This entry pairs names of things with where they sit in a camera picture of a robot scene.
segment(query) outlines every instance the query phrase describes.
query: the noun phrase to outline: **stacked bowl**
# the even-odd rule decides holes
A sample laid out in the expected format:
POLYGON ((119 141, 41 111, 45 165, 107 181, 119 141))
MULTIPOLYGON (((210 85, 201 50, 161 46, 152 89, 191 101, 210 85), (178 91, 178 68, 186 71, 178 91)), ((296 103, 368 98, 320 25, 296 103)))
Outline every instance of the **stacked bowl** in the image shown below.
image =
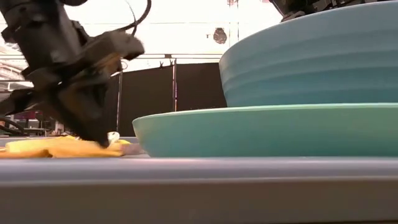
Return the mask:
POLYGON ((133 121, 154 157, 398 156, 398 1, 283 22, 220 60, 228 108, 133 121))

